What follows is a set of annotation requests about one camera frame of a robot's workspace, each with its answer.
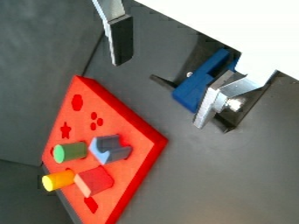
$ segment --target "bolt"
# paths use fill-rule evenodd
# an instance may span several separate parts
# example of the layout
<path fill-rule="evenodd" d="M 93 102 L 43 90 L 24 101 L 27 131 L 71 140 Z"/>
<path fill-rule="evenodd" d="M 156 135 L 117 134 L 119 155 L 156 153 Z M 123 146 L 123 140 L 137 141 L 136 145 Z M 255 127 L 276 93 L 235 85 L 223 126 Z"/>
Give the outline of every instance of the bolt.
<path fill-rule="evenodd" d="M 192 72 L 188 72 L 187 73 L 187 77 L 190 78 L 192 76 Z"/>

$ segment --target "blue gripper part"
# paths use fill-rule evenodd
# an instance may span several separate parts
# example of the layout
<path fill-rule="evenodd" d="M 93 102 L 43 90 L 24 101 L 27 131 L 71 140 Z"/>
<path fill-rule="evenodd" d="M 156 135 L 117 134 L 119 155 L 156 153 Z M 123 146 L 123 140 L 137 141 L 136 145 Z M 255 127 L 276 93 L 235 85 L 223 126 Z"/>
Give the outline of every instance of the blue gripper part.
<path fill-rule="evenodd" d="M 232 71 L 234 73 L 236 72 L 238 63 L 239 63 L 239 58 L 236 58 L 227 66 L 228 70 Z"/>
<path fill-rule="evenodd" d="M 172 98 L 192 112 L 196 113 L 199 102 L 206 94 L 208 84 L 214 81 L 210 75 L 230 58 L 230 52 L 219 49 L 203 65 L 195 70 L 192 76 L 186 79 L 180 86 L 172 91 Z"/>

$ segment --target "blue block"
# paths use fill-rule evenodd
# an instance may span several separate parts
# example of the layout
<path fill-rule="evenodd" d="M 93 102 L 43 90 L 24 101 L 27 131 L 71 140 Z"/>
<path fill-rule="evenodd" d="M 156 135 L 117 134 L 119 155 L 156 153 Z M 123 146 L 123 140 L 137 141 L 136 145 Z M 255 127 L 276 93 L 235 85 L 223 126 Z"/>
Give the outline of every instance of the blue block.
<path fill-rule="evenodd" d="M 228 64 L 228 70 L 232 71 L 234 73 L 236 72 L 236 64 L 239 63 L 239 58 L 235 59 L 230 64 Z"/>
<path fill-rule="evenodd" d="M 230 58 L 230 52 L 219 49 L 203 65 L 192 73 L 192 76 L 186 79 L 180 86 L 172 91 L 172 98 L 192 112 L 196 113 L 198 105 L 204 96 L 208 84 L 214 81 L 210 75 Z"/>
<path fill-rule="evenodd" d="M 105 165 L 128 158 L 132 148 L 121 147 L 119 144 L 119 135 L 93 137 L 88 150 L 97 161 Z"/>

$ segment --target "yellow cylinder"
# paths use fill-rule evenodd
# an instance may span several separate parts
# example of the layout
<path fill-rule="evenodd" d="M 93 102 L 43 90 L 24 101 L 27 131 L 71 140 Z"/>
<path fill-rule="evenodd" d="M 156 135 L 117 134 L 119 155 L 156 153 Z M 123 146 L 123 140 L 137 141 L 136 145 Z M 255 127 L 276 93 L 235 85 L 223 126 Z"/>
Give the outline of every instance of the yellow cylinder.
<path fill-rule="evenodd" d="M 73 184 L 75 173 L 72 170 L 56 172 L 41 177 L 41 183 L 48 192 Z"/>

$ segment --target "block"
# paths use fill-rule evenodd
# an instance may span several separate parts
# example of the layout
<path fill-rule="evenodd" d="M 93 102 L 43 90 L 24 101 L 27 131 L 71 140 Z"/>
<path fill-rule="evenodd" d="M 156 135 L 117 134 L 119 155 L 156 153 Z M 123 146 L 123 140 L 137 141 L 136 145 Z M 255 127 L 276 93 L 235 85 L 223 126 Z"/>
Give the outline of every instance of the block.
<path fill-rule="evenodd" d="M 41 183 L 48 192 L 73 184 L 75 173 L 72 170 L 60 171 L 41 177 Z"/>
<path fill-rule="evenodd" d="M 112 187 L 88 198 L 76 184 L 60 189 L 84 224 L 117 223 L 167 139 L 95 80 L 75 76 L 41 155 L 49 173 L 72 169 L 77 174 L 101 165 L 92 153 L 83 159 L 57 164 L 52 158 L 57 144 L 84 142 L 91 145 L 95 137 L 115 134 L 119 135 L 119 145 L 129 145 L 132 151 L 127 159 L 103 166 L 115 180 Z"/>
<path fill-rule="evenodd" d="M 228 64 L 228 66 L 227 66 L 227 69 L 230 71 L 232 71 L 234 73 L 236 72 L 236 65 L 238 65 L 238 63 L 239 63 L 239 58 L 234 59 L 231 61 L 231 63 Z"/>
<path fill-rule="evenodd" d="M 53 159 L 59 164 L 72 159 L 84 158 L 87 155 L 88 147 L 83 142 L 57 144 L 53 148 Z"/>
<path fill-rule="evenodd" d="M 214 81 L 211 72 L 224 64 L 230 58 L 230 52 L 219 49 L 203 65 L 195 70 L 192 76 L 186 79 L 172 91 L 172 98 L 195 114 L 199 102 L 206 94 L 207 86 Z"/>
<path fill-rule="evenodd" d="M 93 137 L 88 150 L 96 157 L 97 161 L 105 165 L 121 159 L 127 159 L 132 148 L 121 147 L 119 135 Z"/>
<path fill-rule="evenodd" d="M 115 183 L 103 166 L 77 173 L 73 181 L 85 198 L 107 190 Z"/>

